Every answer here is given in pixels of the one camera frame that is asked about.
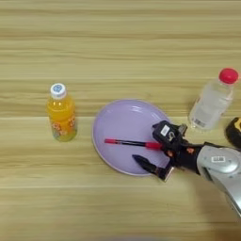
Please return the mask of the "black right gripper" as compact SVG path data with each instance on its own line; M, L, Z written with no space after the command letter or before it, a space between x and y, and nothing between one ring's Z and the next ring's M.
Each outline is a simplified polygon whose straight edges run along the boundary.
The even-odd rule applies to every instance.
M157 141L161 144L161 150L169 158L164 168L159 168L141 155L133 154L132 157L144 170L158 176L164 182L174 168L185 168L200 174L197 158L203 144L191 144L184 139L186 130L185 124L175 125L170 122L157 124Z

